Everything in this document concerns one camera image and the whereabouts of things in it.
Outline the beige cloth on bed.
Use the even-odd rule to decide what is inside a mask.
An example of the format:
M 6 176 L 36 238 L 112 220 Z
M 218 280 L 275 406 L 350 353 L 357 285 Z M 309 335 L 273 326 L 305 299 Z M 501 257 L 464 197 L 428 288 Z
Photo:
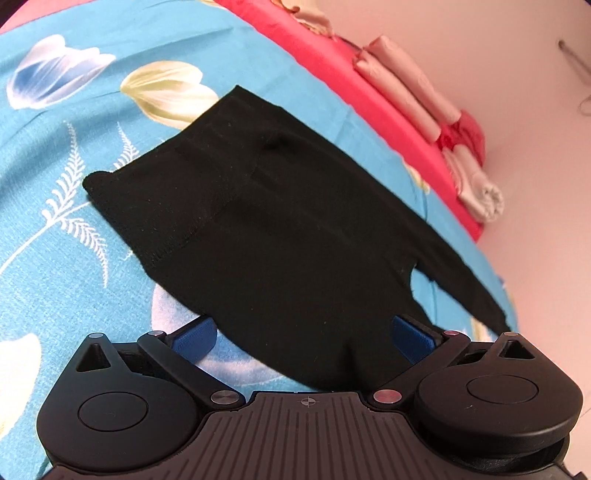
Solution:
M 273 0 L 273 4 L 283 8 L 298 23 L 315 34 L 331 38 L 335 35 L 332 22 L 315 0 Z

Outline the blue floral bed sheet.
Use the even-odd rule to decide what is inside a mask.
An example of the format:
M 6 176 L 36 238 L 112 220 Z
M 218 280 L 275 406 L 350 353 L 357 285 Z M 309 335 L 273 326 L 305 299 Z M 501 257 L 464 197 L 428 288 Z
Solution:
M 492 266 L 405 139 L 215 1 L 92 1 L 1 37 L 1 475 L 88 341 L 190 322 L 242 396 L 376 389 L 407 314 L 514 330 Z

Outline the lower folded pink quilt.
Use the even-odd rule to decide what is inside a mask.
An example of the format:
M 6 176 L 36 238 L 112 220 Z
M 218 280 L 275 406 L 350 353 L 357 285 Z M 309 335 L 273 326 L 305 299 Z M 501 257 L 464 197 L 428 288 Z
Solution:
M 439 139 L 442 130 L 433 116 L 375 56 L 362 50 L 353 60 L 353 66 L 363 79 L 414 125 L 428 143 L 434 144 Z

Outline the red pillow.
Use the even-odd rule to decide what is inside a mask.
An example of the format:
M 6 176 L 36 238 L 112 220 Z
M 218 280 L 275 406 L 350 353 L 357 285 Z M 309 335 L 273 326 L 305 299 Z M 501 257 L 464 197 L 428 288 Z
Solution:
M 486 159 L 486 137 L 480 124 L 466 110 L 460 111 L 459 119 L 453 124 L 441 124 L 441 135 L 437 145 L 453 150 L 456 145 L 469 148 L 480 166 Z

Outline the rolled cream blanket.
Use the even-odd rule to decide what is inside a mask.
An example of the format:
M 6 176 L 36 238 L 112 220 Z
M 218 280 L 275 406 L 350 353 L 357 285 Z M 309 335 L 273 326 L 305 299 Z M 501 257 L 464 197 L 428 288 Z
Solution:
M 457 144 L 453 150 L 444 148 L 459 200 L 479 223 L 496 221 L 504 212 L 504 197 L 481 168 L 471 150 Z

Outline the black pants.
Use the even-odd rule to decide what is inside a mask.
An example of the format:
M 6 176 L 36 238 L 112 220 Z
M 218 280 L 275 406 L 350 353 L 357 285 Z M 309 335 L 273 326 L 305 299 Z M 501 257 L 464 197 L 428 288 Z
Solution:
M 400 315 L 429 323 L 414 271 L 494 332 L 508 330 L 435 229 L 345 152 L 242 87 L 83 186 L 155 283 L 308 387 L 370 390 L 409 367 L 391 327 Z

